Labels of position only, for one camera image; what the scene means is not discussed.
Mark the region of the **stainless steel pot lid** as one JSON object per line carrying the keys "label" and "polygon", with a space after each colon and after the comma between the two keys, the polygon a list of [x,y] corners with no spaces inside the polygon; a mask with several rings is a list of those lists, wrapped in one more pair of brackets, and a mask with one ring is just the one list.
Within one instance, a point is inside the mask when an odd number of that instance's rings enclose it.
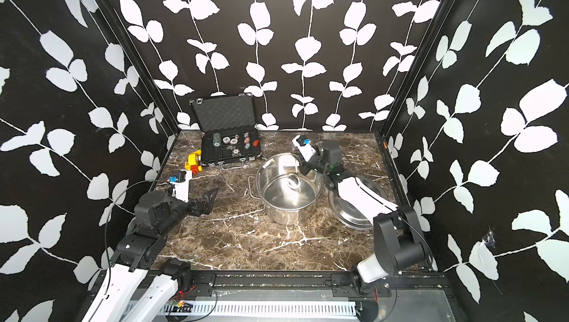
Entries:
{"label": "stainless steel pot lid", "polygon": [[[375,194],[383,199],[388,200],[387,193],[379,186],[379,184],[368,177],[360,176],[359,178],[367,188],[371,189]],[[373,228],[373,224],[363,214],[361,214],[361,212],[359,212],[348,201],[336,196],[332,191],[328,192],[328,203],[333,214],[345,226],[355,230],[371,230]]]}

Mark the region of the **long steel ladle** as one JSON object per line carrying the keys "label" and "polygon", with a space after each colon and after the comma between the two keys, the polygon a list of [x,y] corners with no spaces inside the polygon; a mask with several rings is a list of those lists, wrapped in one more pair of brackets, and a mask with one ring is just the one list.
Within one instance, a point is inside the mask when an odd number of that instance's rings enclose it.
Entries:
{"label": "long steel ladle", "polygon": [[300,172],[292,172],[286,176],[286,183],[289,189],[300,192],[307,190],[311,185],[311,180]]}

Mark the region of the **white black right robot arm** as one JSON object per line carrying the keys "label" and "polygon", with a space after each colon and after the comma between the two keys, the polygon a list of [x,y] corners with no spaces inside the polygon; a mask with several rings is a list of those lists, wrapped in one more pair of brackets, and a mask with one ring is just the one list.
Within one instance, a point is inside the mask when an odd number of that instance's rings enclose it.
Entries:
{"label": "white black right robot arm", "polygon": [[308,137],[298,135],[292,143],[302,156],[301,172],[316,171],[323,175],[329,191],[373,226],[373,254],[360,261],[354,270],[360,285],[372,284],[423,261],[431,263],[431,248],[415,210],[390,202],[374,191],[374,182],[366,184],[362,176],[346,169],[337,141],[315,145]]}

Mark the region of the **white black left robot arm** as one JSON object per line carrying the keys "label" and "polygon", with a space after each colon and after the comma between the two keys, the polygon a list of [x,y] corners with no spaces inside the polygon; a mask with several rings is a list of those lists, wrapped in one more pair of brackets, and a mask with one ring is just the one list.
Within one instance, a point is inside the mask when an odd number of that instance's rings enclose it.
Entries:
{"label": "white black left robot arm", "polygon": [[161,266],[134,307],[126,310],[164,249],[170,231],[188,215],[210,214],[218,193],[215,188],[188,201],[163,191],[144,194],[134,208],[133,230],[110,257],[106,276],[82,320],[153,321],[176,293],[190,291],[194,286],[191,265],[172,258]]}

